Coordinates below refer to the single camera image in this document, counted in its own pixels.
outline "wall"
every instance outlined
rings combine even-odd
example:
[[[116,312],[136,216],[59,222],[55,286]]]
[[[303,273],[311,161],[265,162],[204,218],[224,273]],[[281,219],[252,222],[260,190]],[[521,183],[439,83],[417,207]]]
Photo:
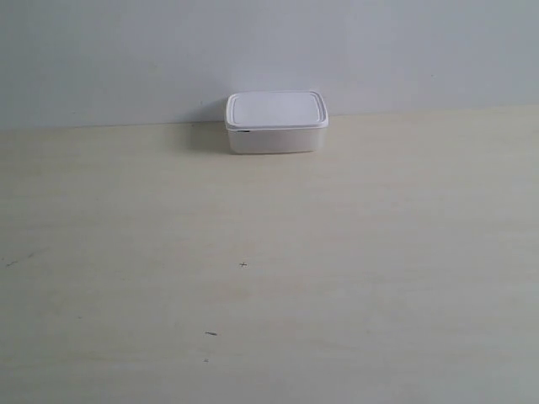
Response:
[[[539,2],[3,0],[0,129],[219,120],[317,88],[332,114],[539,102]]]

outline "white lid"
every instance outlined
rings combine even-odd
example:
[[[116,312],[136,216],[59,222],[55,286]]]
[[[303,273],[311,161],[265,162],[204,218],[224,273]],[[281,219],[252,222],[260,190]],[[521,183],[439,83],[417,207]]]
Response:
[[[229,130],[323,128],[328,111],[313,91],[238,93],[228,99],[226,123]]]

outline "light wood surface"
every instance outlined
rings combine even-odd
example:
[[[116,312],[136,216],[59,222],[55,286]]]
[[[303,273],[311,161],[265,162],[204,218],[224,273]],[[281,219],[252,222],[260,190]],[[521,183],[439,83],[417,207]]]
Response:
[[[1,403],[539,402],[539,107],[335,117],[296,155],[222,124],[0,155]]]

